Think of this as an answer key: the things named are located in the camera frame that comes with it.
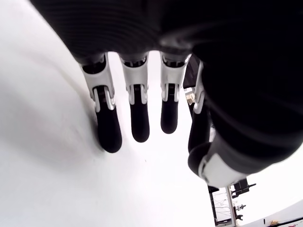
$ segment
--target cable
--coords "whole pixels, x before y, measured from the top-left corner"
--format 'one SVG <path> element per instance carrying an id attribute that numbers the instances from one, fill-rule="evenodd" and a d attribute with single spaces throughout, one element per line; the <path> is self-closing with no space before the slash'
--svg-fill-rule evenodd
<path id="1" fill-rule="evenodd" d="M 221 213 L 221 212 L 217 212 L 217 213 L 220 213 L 220 214 L 224 214 L 224 213 Z M 226 215 L 226 216 L 231 216 L 230 214 L 224 214 L 224 215 Z"/>

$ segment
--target black fingertip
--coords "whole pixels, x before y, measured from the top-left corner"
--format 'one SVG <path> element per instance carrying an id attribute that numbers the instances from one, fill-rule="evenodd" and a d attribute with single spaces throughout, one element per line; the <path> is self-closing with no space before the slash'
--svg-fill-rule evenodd
<path id="1" fill-rule="evenodd" d="M 162 101 L 161 128 L 166 134 L 172 134 L 178 125 L 178 102 L 174 100 Z"/>
<path id="2" fill-rule="evenodd" d="M 139 142 L 145 142 L 150 136 L 150 123 L 148 119 L 147 104 L 135 102 L 131 107 L 132 134 L 133 138 Z"/>
<path id="3" fill-rule="evenodd" d="M 198 174 L 199 164 L 202 158 L 208 153 L 208 150 L 211 146 L 210 142 L 200 144 L 199 146 L 195 147 L 190 151 L 188 156 L 188 167 L 193 171 L 196 175 Z"/>
<path id="4" fill-rule="evenodd" d="M 191 124 L 189 139 L 188 139 L 188 151 L 190 152 L 194 147 L 200 144 L 209 142 L 210 134 L 210 118 L 208 115 L 208 109 L 206 105 L 203 106 L 200 114 L 196 114 L 193 111 L 193 122 Z"/>
<path id="5" fill-rule="evenodd" d="M 97 113 L 98 134 L 101 147 L 109 153 L 116 153 L 122 146 L 122 136 L 116 108 L 107 107 Z"/>

